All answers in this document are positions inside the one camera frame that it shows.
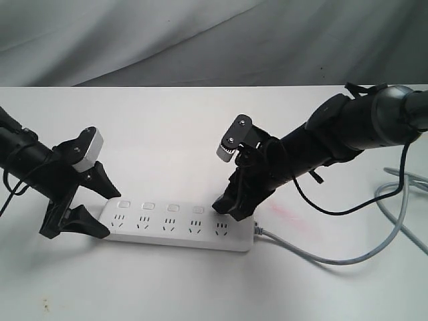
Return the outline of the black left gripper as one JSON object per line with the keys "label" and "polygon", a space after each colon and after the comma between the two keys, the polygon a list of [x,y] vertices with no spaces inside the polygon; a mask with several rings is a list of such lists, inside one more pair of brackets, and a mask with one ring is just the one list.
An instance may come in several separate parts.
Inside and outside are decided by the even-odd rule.
{"label": "black left gripper", "polygon": [[96,161],[88,171],[78,173],[72,166],[76,138],[53,147],[53,155],[41,168],[41,187],[49,199],[39,233],[53,239],[62,232],[79,233],[104,239],[109,229],[95,219],[83,205],[72,209],[71,202],[79,187],[85,187],[105,199],[120,197],[120,191],[108,178],[103,164]]}

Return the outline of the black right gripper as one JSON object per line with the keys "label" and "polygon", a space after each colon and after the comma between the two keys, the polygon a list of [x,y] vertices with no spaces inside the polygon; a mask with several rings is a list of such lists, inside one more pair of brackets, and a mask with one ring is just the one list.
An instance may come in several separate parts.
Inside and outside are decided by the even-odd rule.
{"label": "black right gripper", "polygon": [[236,221],[251,217],[258,205],[294,177],[291,155],[284,143],[257,126],[245,131],[229,187],[212,204],[218,214]]}

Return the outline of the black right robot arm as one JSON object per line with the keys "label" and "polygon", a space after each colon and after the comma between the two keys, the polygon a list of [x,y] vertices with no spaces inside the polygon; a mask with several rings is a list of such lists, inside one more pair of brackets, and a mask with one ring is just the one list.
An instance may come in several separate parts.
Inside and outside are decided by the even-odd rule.
{"label": "black right robot arm", "polygon": [[282,138],[240,114],[223,135],[217,156],[236,169],[213,209],[241,221],[278,187],[316,169],[354,160],[373,148],[401,146],[427,131],[427,93],[402,85],[365,88],[347,84],[319,106],[301,126]]}

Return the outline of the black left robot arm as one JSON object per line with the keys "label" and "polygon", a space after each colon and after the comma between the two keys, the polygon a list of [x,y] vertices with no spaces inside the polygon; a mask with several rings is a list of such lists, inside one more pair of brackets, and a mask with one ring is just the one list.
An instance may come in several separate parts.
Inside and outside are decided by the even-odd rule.
{"label": "black left robot arm", "polygon": [[108,228],[85,206],[70,207],[79,187],[107,200],[121,196],[98,161],[103,144],[100,131],[90,126],[77,138],[48,148],[34,131],[23,127],[5,110],[1,111],[3,184],[10,197],[21,196],[32,188],[48,198],[39,230],[44,237],[53,239],[62,232],[98,239],[109,236]]}

